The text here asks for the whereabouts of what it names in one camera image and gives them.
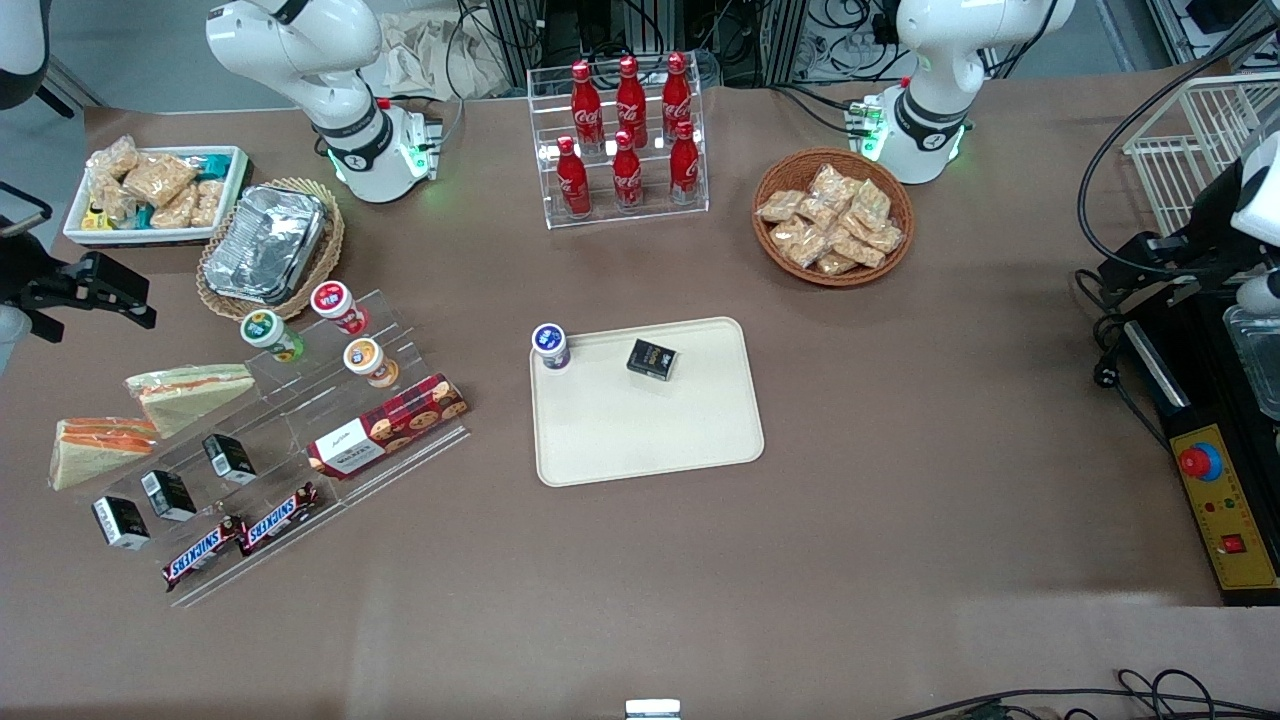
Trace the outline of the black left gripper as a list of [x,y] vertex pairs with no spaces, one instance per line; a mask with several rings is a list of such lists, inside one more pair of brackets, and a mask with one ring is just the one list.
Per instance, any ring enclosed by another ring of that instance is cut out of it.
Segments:
[[1217,292],[1253,266],[1253,240],[1231,225],[1239,179],[1216,179],[1193,202],[1189,222],[1174,236],[1139,232],[1105,250],[1103,283],[1140,283],[1140,307],[1172,307]]

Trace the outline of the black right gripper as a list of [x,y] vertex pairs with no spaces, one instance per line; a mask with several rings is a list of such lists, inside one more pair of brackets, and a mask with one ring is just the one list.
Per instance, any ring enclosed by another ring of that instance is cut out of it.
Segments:
[[[23,299],[28,290],[38,299]],[[86,252],[69,264],[49,255],[37,238],[1,238],[1,304],[31,320],[29,333],[60,343],[64,325],[44,310],[77,307],[123,315],[151,331],[157,313],[148,305],[150,281],[105,252]]]

